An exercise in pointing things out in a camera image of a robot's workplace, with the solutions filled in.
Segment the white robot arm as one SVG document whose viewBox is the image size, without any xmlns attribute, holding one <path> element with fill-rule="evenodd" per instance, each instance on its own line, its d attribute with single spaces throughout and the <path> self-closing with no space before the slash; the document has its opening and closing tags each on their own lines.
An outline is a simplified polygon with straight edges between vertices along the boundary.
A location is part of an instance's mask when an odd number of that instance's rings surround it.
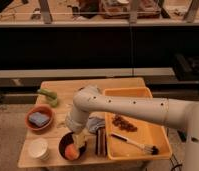
<svg viewBox="0 0 199 171">
<path fill-rule="evenodd" d="M 103 95 L 96 86 L 79 89 L 66 116 L 67 127 L 79 134 L 93 112 L 110 112 L 163 125 L 187 134 L 182 171 L 199 171 L 199 101 Z"/>
</svg>

